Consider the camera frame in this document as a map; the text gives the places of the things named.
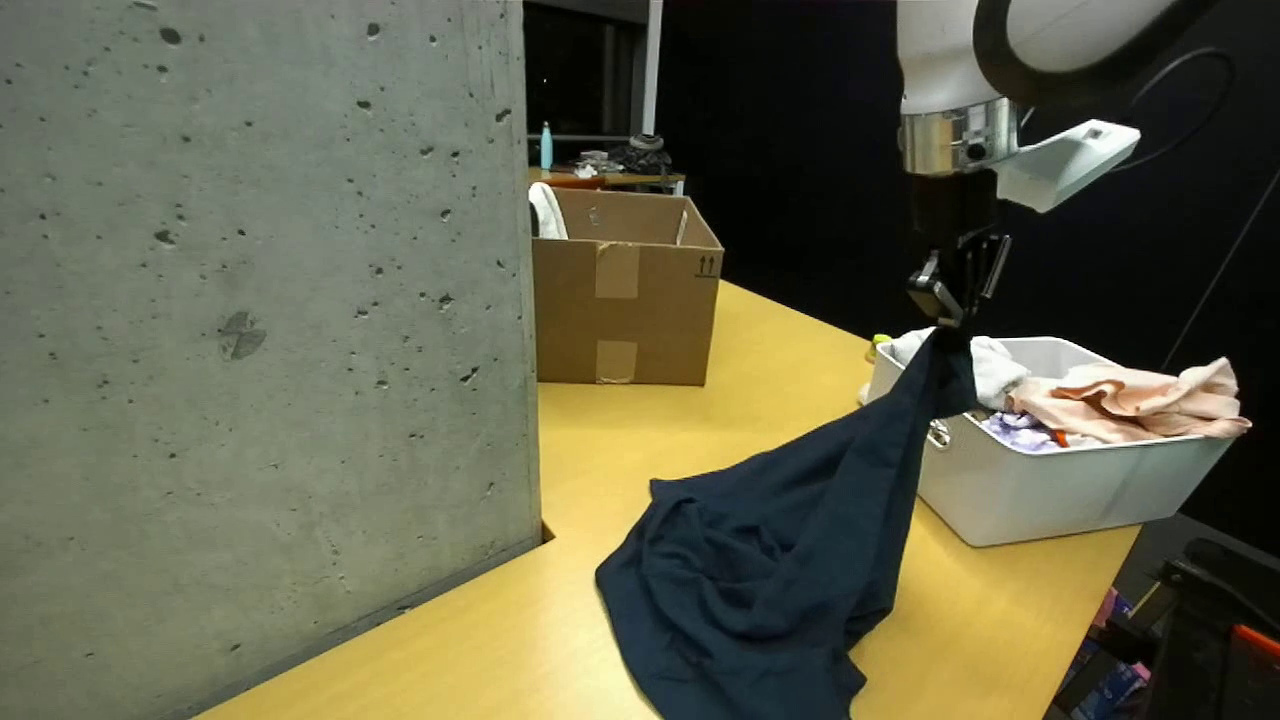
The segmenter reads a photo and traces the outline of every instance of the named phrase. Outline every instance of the white bin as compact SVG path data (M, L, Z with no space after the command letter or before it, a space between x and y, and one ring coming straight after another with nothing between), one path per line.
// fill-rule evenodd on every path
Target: white bin
M1066 376L1075 363L1114 363L1061 335L1003 335L1034 376ZM873 400L901 376L882 348ZM970 544L1013 544L1174 518L1232 442L1145 442L1114 447L1019 451L987 436L980 419L952 417L933 434L921 496Z

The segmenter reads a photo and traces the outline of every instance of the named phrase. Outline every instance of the navy shirt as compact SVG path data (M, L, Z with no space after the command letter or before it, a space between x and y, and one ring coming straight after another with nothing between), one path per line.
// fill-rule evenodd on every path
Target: navy shirt
M850 647L898 597L929 419L972 404L970 335L933 333L877 404L737 470L653 481L596 574L648 705L665 720L846 720L863 684Z

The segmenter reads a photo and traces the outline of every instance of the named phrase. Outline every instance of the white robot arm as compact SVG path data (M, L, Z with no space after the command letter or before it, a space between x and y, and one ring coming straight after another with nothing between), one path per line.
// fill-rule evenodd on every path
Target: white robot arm
M1048 212L1114 171L1136 129L1084 119L1019 144L1016 113L1114 93L1216 0L898 0L901 149L929 263L909 282L935 320L993 298L1008 235L993 203Z

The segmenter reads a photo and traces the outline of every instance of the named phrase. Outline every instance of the concrete wall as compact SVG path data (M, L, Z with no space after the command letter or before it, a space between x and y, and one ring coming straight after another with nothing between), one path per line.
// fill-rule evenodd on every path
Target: concrete wall
M0 0L0 718L536 544L515 0Z

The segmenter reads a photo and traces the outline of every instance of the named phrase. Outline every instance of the table surface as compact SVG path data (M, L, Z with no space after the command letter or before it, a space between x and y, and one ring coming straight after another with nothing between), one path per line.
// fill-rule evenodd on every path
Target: table surface
M211 710L239 718L653 718L593 574L648 505L850 408L868 345L723 285L707 387L539 387L539 491L556 539ZM970 547L917 505L898 614L854 659L859 720L1044 718L1136 530Z

